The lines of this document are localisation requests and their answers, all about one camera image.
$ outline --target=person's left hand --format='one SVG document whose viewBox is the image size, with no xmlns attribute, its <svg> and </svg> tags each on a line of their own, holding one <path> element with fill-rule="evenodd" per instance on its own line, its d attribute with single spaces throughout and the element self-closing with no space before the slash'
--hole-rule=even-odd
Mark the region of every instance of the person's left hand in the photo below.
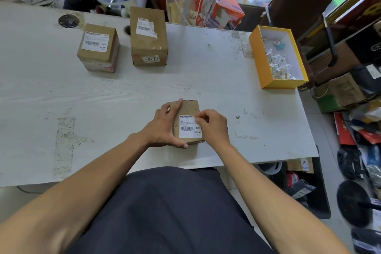
<svg viewBox="0 0 381 254">
<path fill-rule="evenodd" d="M 186 142 L 176 139 L 172 133 L 173 121 L 182 102 L 183 99 L 180 98 L 169 111 L 170 103 L 166 103 L 156 110 L 154 119 L 141 130 L 141 133 L 147 138 L 149 146 L 170 145 L 184 149 L 188 147 Z"/>
</svg>

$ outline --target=orange box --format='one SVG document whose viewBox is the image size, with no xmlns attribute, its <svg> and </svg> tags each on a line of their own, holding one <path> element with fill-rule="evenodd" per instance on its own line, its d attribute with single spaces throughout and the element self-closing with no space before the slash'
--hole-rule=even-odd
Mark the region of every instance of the orange box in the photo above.
<svg viewBox="0 0 381 254">
<path fill-rule="evenodd" d="M 245 15 L 236 0 L 195 0 L 197 26 L 233 30 Z"/>
<path fill-rule="evenodd" d="M 266 47 L 272 49 L 273 54 L 286 57 L 290 73 L 297 79 L 275 79 L 267 60 L 264 39 L 267 40 Z M 276 51 L 272 41 L 279 40 L 285 44 L 281 51 Z M 257 68 L 261 88 L 294 89 L 308 82 L 306 70 L 300 57 L 291 30 L 278 27 L 257 25 L 249 36 L 249 42 Z"/>
</svg>

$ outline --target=wood grain pattern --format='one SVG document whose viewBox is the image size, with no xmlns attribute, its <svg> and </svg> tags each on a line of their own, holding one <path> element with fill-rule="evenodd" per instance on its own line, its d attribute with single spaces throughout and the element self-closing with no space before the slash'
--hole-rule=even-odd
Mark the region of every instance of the wood grain pattern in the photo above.
<svg viewBox="0 0 381 254">
<path fill-rule="evenodd" d="M 248 33 L 167 24 L 165 67 L 135 67 L 129 19 L 84 13 L 115 27 L 121 49 L 115 74 L 87 71 L 76 56 L 82 30 L 58 25 L 65 11 L 0 7 L 0 187 L 52 182 L 60 118 L 94 143 L 73 151 L 74 173 L 149 122 L 168 101 L 198 100 L 227 117 L 232 143 L 251 162 L 317 155 L 296 90 L 261 90 Z M 132 170 L 222 165 L 206 144 L 149 149 Z"/>
</svg>

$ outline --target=dark apron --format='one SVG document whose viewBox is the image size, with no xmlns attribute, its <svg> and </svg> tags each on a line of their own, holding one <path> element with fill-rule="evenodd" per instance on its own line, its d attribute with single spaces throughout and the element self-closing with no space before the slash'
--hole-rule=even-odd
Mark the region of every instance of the dark apron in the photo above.
<svg viewBox="0 0 381 254">
<path fill-rule="evenodd" d="M 128 175 L 66 253 L 274 252 L 217 170 L 161 167 Z"/>
</svg>

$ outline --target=hand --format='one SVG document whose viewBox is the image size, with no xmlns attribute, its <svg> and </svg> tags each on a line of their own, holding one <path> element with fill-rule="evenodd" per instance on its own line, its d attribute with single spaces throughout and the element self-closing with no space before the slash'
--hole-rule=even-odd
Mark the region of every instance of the hand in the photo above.
<svg viewBox="0 0 381 254">
<path fill-rule="evenodd" d="M 140 132 L 147 139 L 148 146 L 169 145 L 184 149 L 188 147 L 186 142 L 176 139 L 172 132 L 173 121 L 182 102 L 183 99 L 180 98 L 170 111 L 168 111 L 170 103 L 166 103 L 156 110 L 154 119 Z"/>
<path fill-rule="evenodd" d="M 218 146 L 230 145 L 226 117 L 216 110 L 203 110 L 195 115 L 207 143 L 216 150 Z"/>
</svg>

